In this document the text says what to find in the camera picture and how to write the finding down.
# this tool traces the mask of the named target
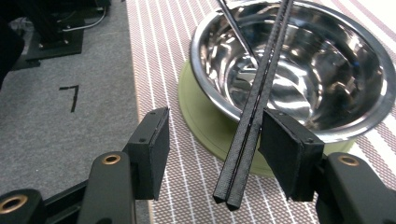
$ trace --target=gray carpet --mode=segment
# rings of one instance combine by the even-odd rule
[[[137,126],[125,2],[84,33],[82,54],[10,72],[0,92],[0,195],[38,189],[44,199],[88,178],[92,161],[120,151]],[[71,113],[74,90],[78,100]],[[147,202],[137,204],[148,223]]]

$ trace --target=white striped mat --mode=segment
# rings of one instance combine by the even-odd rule
[[[316,0],[372,32],[396,62],[396,1]],[[192,136],[178,109],[177,83],[189,58],[191,35],[217,8],[215,0],[127,0],[139,117],[170,106],[171,152],[160,200],[151,203],[154,223],[318,223],[313,203],[286,202],[273,178],[252,175],[242,208],[229,212],[212,192],[222,162]],[[396,109],[357,140],[351,153],[365,159],[396,189]]]

